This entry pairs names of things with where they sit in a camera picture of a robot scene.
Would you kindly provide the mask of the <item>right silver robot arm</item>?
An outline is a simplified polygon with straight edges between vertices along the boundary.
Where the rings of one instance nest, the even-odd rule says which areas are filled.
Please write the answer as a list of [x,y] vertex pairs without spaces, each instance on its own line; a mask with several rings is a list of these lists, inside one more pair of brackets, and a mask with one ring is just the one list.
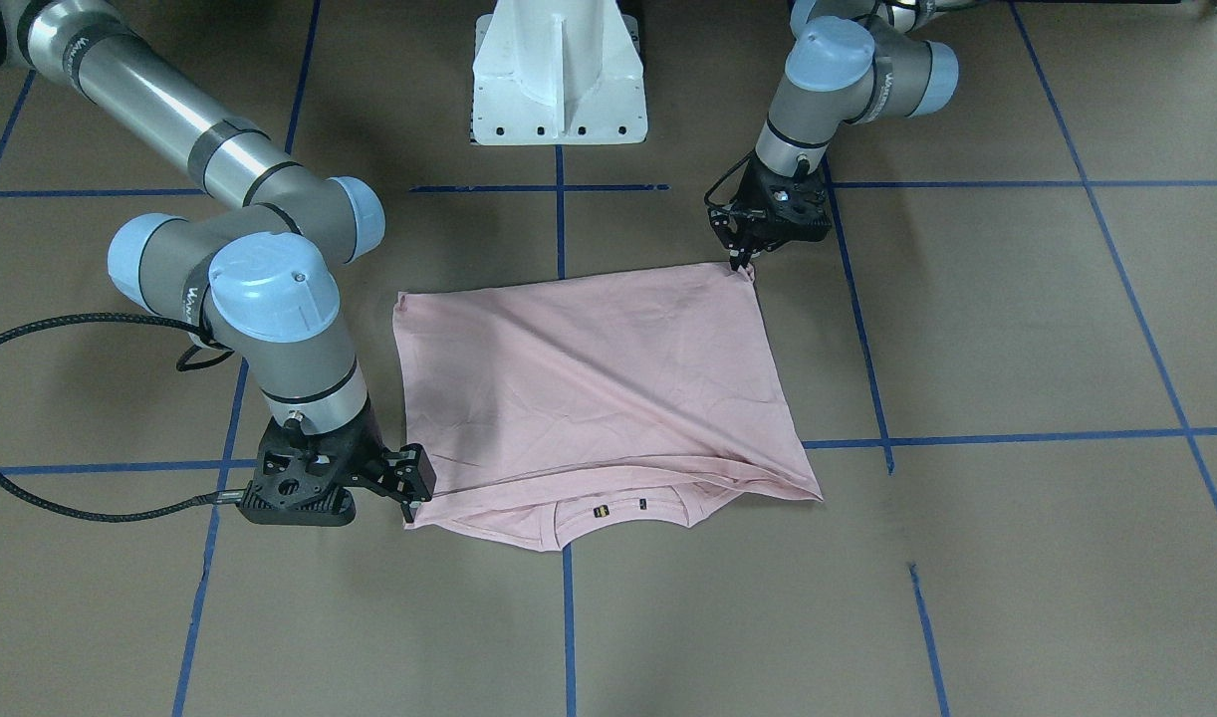
[[0,68],[72,86],[186,173],[225,213],[207,222],[133,218],[107,254],[138,313],[62,315],[0,334],[0,346],[72,324],[127,323],[191,336],[176,370],[240,355],[270,408],[249,484],[144,512],[65,506],[0,472],[9,494],[71,519],[130,523],[194,506],[234,505],[256,525],[340,527],[350,491],[394,500],[403,521],[434,495],[422,446],[385,446],[333,268],[375,250],[385,211],[353,177],[314,177],[260,127],[176,71],[107,1],[0,1]]

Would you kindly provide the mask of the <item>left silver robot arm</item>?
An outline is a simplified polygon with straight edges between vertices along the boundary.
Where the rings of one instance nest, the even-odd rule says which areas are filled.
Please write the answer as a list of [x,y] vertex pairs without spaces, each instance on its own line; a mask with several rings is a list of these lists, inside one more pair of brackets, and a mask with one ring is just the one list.
[[793,1],[793,45],[755,149],[728,169],[730,200],[703,196],[731,271],[790,242],[832,230],[823,159],[837,131],[884,118],[933,114],[950,102],[960,67],[949,46],[914,38],[972,1]]

